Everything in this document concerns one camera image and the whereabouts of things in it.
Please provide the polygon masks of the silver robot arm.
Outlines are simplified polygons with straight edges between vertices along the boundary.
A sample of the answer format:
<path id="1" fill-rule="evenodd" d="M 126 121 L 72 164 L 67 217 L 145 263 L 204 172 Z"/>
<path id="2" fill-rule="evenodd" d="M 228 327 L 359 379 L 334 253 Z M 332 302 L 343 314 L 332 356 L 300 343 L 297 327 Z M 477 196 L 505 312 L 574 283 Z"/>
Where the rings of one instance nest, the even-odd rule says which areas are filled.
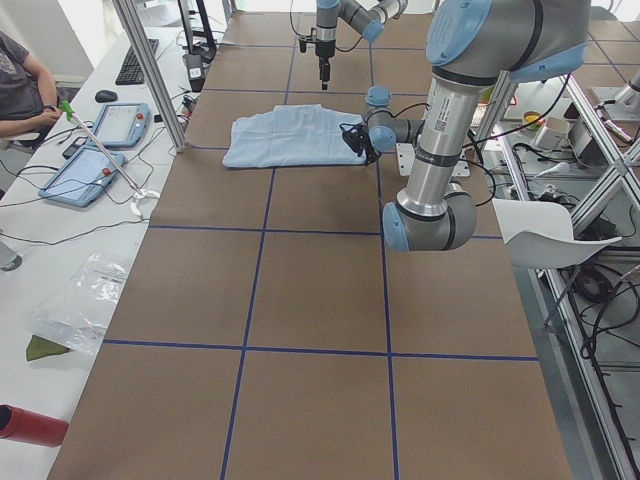
<path id="1" fill-rule="evenodd" d="M 301 53 L 305 53 L 308 45 L 314 46 L 318 58 L 319 79 L 321 89 L 327 90 L 331 78 L 330 60 L 338 50 L 336 44 L 338 21 L 343 20 L 361 38 L 373 43 L 381 35 L 386 23 L 392 18 L 399 18 L 406 10 L 405 0 L 378 1 L 371 8 L 363 7 L 358 1 L 333 0 L 316 2 L 316 23 L 309 34 L 294 31 Z"/>
<path id="2" fill-rule="evenodd" d="M 473 235 L 476 206 L 451 179 L 482 91 L 501 72 L 512 82 L 569 74 L 584 62 L 587 1 L 446 1 L 431 22 L 426 55 L 433 97 L 425 120 L 392 118 L 386 98 L 368 99 L 345 143 L 367 162 L 397 141 L 415 158 L 406 187 L 383 209 L 383 232 L 397 251 L 452 250 Z"/>

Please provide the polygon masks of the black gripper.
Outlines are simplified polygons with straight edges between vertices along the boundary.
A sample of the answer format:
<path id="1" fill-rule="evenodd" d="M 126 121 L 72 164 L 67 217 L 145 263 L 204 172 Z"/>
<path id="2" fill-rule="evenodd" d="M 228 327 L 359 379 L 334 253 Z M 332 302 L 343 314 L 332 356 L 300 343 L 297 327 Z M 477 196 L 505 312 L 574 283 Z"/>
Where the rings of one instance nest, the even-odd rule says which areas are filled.
<path id="1" fill-rule="evenodd" d="M 299 34 L 298 41 L 302 53 L 306 52 L 308 44 L 315 46 L 315 54 L 319 63 L 321 89 L 326 91 L 331 76 L 329 59 L 335 55 L 335 28 L 312 27 L 309 34 Z"/>
<path id="2" fill-rule="evenodd" d="M 358 156 L 366 155 L 365 165 L 376 163 L 380 159 L 380 153 L 373 148 L 365 125 L 363 123 L 341 123 L 342 140 Z"/>

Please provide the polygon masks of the idle robot arm base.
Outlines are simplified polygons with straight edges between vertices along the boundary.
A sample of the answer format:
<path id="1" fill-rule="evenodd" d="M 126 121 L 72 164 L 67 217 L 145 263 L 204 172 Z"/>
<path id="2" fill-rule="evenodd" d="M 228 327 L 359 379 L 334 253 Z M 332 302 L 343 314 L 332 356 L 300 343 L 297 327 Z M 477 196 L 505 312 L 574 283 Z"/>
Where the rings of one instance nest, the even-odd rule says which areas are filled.
<path id="1" fill-rule="evenodd" d="M 596 87 L 593 92 L 600 98 L 597 108 L 604 110 L 600 119 L 605 128 L 625 143 L 633 144 L 635 138 L 614 123 L 614 120 L 639 120 L 639 71 L 618 90 L 613 87 Z"/>

